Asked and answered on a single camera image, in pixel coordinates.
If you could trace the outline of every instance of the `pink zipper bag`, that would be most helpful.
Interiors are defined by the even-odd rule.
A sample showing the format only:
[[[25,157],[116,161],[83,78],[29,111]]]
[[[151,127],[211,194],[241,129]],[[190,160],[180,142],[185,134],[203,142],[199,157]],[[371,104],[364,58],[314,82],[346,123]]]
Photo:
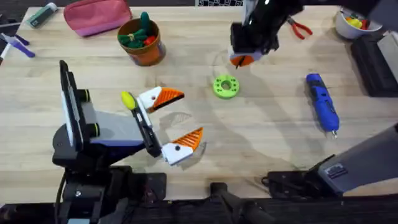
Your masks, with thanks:
[[[63,16],[78,35],[85,37],[115,29],[131,19],[125,0],[82,0],[65,7]]]

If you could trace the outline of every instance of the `bowl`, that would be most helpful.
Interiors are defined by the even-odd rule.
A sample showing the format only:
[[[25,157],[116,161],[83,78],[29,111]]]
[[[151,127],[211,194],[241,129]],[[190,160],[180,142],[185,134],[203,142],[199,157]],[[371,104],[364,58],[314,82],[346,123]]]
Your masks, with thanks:
[[[382,27],[382,25],[378,24],[377,22],[370,21],[370,25],[367,30],[356,28],[349,24],[346,20],[346,17],[351,15],[351,13],[352,11],[341,8],[336,15],[336,31],[339,33],[339,35],[346,39],[356,39],[364,34],[371,34],[375,31],[378,31]]]

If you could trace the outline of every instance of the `orange pot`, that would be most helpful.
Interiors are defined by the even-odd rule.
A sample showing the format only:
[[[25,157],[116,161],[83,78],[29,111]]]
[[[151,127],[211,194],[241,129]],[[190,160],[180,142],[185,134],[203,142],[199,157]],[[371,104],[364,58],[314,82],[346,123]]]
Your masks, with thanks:
[[[160,32],[154,21],[150,21],[152,31],[156,36],[155,41],[148,46],[132,49],[120,44],[126,53],[133,59],[134,63],[142,66],[155,65],[165,56],[165,47],[160,40]],[[132,19],[120,27],[118,35],[127,35],[137,32],[141,28],[140,19]]]

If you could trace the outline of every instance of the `screwdriver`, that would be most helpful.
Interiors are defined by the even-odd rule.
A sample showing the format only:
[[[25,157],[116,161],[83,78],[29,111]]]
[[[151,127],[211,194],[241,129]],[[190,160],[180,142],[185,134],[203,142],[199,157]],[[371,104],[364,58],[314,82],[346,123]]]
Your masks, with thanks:
[[[331,132],[334,138],[337,138],[340,121],[321,76],[317,73],[308,74],[306,81],[321,127],[326,132]]]

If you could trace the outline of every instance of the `pliers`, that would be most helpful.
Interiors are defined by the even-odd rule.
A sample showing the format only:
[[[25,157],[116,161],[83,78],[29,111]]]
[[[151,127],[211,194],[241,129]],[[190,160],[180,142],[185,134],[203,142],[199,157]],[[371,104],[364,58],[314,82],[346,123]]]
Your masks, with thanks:
[[[293,32],[298,38],[303,40],[304,36],[299,32],[299,30],[297,28],[301,28],[301,29],[305,30],[308,34],[312,35],[312,30],[310,28],[308,28],[307,26],[305,26],[303,24],[299,24],[292,17],[289,16],[287,18],[287,22],[292,26]]]

